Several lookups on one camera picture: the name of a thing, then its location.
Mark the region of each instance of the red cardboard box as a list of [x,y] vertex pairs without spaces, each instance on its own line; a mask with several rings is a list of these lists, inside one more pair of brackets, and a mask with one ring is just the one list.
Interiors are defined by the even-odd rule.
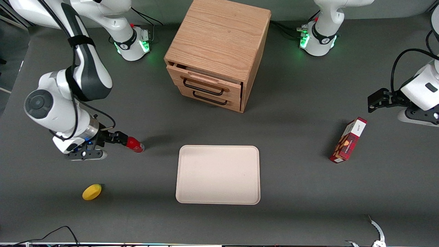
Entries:
[[366,124],[367,121],[361,117],[358,117],[348,124],[345,132],[343,132],[342,138],[340,138],[340,141],[335,147],[335,151],[331,157],[329,157],[332,162],[340,163],[349,159]]

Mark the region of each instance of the black drawer handle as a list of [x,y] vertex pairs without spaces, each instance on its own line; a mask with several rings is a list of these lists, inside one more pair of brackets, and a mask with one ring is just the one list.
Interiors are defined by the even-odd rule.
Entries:
[[216,93],[216,92],[212,92],[212,91],[209,91],[209,90],[206,90],[206,89],[202,89],[202,88],[199,88],[199,87],[196,87],[196,86],[189,85],[189,84],[186,83],[186,78],[183,80],[183,85],[185,87],[192,88],[192,89],[201,91],[203,93],[212,94],[212,95],[216,95],[216,96],[221,96],[221,95],[223,95],[223,92],[224,92],[224,89],[221,89],[221,92]]
[[195,98],[200,98],[200,99],[202,99],[202,100],[207,100],[207,101],[209,101],[209,102],[212,102],[212,103],[215,103],[215,104],[218,104],[218,105],[226,105],[226,104],[227,104],[227,100],[226,100],[225,102],[219,102],[219,101],[216,101],[216,100],[213,100],[213,99],[209,99],[209,98],[205,98],[205,97],[203,97],[203,96],[196,95],[196,94],[195,94],[195,91],[193,91],[192,94],[193,94],[193,96],[194,96]]

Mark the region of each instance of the gray table surface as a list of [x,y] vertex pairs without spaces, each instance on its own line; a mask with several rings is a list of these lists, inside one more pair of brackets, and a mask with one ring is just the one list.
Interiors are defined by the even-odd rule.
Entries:
[[[428,15],[345,21],[334,49],[321,58],[271,26],[244,114],[178,92],[163,61],[177,28],[157,27],[151,53],[137,62],[124,61],[104,29],[89,30],[114,82],[106,99],[91,104],[147,150],[108,145],[105,160],[88,162],[65,161],[49,132],[23,111],[39,77],[71,63],[61,31],[31,30],[1,118],[0,242],[69,225],[81,242],[370,245],[378,237],[364,216],[371,214],[389,246],[438,245],[439,129],[399,122],[401,109],[367,113],[367,96],[389,86],[396,56],[425,47]],[[406,55],[398,84],[428,61]],[[332,163],[328,156],[346,123],[358,116],[368,124],[351,160]],[[258,147],[259,204],[178,203],[178,152],[187,144]],[[105,191],[84,201],[82,191],[94,183]],[[65,231],[47,241],[72,238]]]

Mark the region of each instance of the wooden cabinet top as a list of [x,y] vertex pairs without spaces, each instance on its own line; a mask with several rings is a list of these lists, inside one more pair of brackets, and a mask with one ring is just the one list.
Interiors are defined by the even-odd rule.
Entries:
[[270,16],[227,0],[194,0],[165,60],[245,82]]

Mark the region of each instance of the green led light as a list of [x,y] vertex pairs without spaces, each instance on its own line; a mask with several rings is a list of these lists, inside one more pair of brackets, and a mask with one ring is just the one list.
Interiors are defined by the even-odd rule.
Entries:
[[114,46],[116,46],[116,49],[117,49],[117,53],[119,53],[119,54],[120,54],[120,51],[119,51],[119,47],[117,46],[116,42],[114,42]]
[[305,48],[306,45],[308,44],[308,40],[309,40],[309,34],[306,34],[303,38],[302,41],[300,42],[300,46],[302,48]]
[[333,48],[334,47],[334,43],[335,43],[335,40],[337,39],[337,35],[335,35],[335,37],[334,37],[334,40],[332,41],[332,45],[331,45],[331,48]]
[[145,53],[149,52],[149,42],[139,40],[139,44]]

